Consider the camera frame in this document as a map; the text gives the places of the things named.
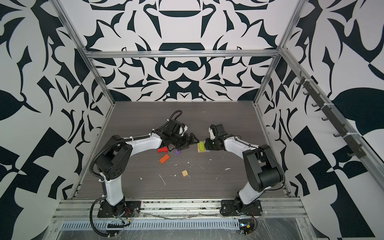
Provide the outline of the red rectangular block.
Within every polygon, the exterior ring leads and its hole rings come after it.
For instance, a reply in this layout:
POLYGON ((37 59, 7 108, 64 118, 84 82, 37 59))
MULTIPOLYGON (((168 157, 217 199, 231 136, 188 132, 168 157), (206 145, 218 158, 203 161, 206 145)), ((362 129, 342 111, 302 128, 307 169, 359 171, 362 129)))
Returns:
POLYGON ((158 151, 158 153, 168 153, 169 148, 168 147, 163 147, 163 148, 157 149, 157 151, 158 151))

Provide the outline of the lime green block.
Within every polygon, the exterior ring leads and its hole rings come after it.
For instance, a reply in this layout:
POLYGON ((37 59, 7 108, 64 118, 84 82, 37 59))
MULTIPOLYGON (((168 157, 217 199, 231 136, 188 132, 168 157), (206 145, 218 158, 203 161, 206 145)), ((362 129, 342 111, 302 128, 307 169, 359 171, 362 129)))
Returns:
POLYGON ((205 143, 204 142, 199 142, 199 151, 200 152, 205 152, 206 151, 205 143))

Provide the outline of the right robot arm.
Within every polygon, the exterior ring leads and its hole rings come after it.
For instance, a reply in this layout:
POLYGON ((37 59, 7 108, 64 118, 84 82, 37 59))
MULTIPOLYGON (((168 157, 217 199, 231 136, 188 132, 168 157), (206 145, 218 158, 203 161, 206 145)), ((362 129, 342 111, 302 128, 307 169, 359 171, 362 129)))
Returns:
POLYGON ((252 145, 238 136, 228 134, 224 126, 211 125, 205 141, 209 151, 227 151, 244 161, 247 183, 234 200, 235 211, 245 213, 264 192, 285 183, 284 170, 268 145, 252 145))

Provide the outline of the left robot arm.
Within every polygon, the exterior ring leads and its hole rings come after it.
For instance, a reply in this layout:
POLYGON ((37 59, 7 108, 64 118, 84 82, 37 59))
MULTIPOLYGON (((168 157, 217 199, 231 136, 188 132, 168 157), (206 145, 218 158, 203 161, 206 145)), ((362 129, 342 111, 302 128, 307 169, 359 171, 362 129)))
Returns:
POLYGON ((198 138, 192 133, 188 134, 187 130, 185 124, 169 120, 165 126, 152 130, 147 135, 129 138, 112 136, 89 166, 89 172, 103 184, 104 201, 113 209, 124 204, 122 175, 131 156, 149 150, 168 148, 169 145, 181 151, 190 145, 198 144, 198 138))

